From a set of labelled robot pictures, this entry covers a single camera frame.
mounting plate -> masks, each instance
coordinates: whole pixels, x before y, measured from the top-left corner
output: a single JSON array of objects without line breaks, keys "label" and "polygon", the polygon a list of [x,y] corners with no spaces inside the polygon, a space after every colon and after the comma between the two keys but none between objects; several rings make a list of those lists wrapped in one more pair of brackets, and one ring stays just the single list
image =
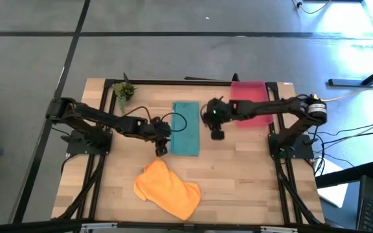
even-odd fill
[{"label": "mounting plate", "polygon": [[71,137],[69,137],[69,146],[67,147],[66,152],[71,155],[76,154],[92,154],[92,155],[107,155],[110,151],[110,145],[111,145],[111,138],[113,135],[113,132],[110,130],[105,131],[105,135],[107,138],[107,142],[105,146],[102,146],[101,148],[94,147],[89,144],[89,142],[84,139],[84,136],[75,130],[71,132]]},{"label": "mounting plate", "polygon": [[278,134],[270,134],[268,135],[269,139],[269,149],[270,154],[274,158],[279,159],[312,159],[313,158],[313,149],[311,145],[305,144],[310,140],[309,135],[300,135],[297,137],[295,145],[293,147],[278,148]]}]

wooden tabletop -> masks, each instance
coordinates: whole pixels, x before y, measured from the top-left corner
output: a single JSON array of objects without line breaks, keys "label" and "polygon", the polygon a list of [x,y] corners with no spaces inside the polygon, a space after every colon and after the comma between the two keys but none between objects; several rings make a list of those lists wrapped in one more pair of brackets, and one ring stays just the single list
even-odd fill
[{"label": "wooden tabletop", "polygon": [[[98,108],[104,79],[88,79],[82,102]],[[230,97],[230,87],[189,85],[136,85],[136,93],[126,111],[146,106],[151,116],[172,111],[174,101],[198,101],[200,106],[213,97]],[[280,98],[295,96],[292,83],[278,83]],[[105,109],[109,109],[111,89]],[[120,115],[118,107],[115,114]],[[146,117],[138,110],[133,116]],[[286,127],[297,118],[284,114]],[[279,129],[275,115],[275,127]],[[283,224],[277,176],[269,156],[269,128],[238,129],[234,122],[224,124],[224,140],[211,140],[210,131],[200,123],[198,157],[167,154],[162,160],[183,181],[198,184],[201,202],[190,223]],[[64,168],[52,216],[57,217],[79,193],[87,165],[87,155],[71,159]],[[143,168],[155,159],[155,146],[150,142],[130,139],[114,132],[113,143],[106,157],[96,208],[96,220],[178,223],[180,219],[151,201],[142,201],[133,192],[133,182]],[[312,168],[301,159],[293,159],[297,190],[315,217],[324,221]],[[293,203],[287,194],[290,218],[294,222]],[[84,216],[88,215],[91,193],[87,196]]]}]

floor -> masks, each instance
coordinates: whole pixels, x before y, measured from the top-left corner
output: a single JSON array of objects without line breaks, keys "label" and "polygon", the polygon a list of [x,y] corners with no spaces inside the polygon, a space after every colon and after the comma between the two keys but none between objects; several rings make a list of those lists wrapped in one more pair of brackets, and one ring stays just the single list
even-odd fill
[{"label": "floor", "polygon": [[[74,32],[83,4],[84,0],[0,0],[0,31]],[[315,10],[322,4],[305,2],[303,6]],[[237,72],[241,80],[293,82],[296,92],[316,93],[321,98],[357,90],[329,87],[326,81],[330,78],[363,79],[373,73],[373,24],[361,3],[331,3],[307,15],[295,9],[291,0],[96,0],[89,5],[82,31],[290,34],[270,38],[80,37],[62,93],[75,99],[81,98],[87,78],[122,78],[123,72],[131,79],[196,76],[220,80],[230,80]],[[0,224],[11,220],[71,43],[70,36],[0,37],[0,148],[4,149]],[[328,123],[321,131],[371,124],[373,90],[329,103],[328,109]],[[50,218],[65,147],[60,134],[51,132],[25,221]],[[326,152],[355,165],[373,161],[373,135],[348,140]]]}]

orange towel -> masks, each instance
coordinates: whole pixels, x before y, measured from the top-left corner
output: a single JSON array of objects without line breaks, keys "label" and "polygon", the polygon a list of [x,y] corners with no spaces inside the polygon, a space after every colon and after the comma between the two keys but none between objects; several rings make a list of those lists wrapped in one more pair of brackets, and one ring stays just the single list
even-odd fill
[{"label": "orange towel", "polygon": [[176,217],[187,220],[201,200],[198,185],[182,182],[160,158],[145,167],[133,186],[143,200],[151,200]]}]

blue towel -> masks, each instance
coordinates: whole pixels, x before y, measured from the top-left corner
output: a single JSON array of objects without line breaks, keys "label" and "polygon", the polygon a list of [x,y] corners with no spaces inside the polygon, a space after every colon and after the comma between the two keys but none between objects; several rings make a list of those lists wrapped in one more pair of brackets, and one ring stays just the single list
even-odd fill
[{"label": "blue towel", "polygon": [[[174,102],[172,109],[183,115],[187,125],[181,132],[171,133],[170,152],[177,155],[198,156],[199,154],[199,104],[198,102]],[[172,115],[172,130],[180,130],[185,121],[179,115]]]}]

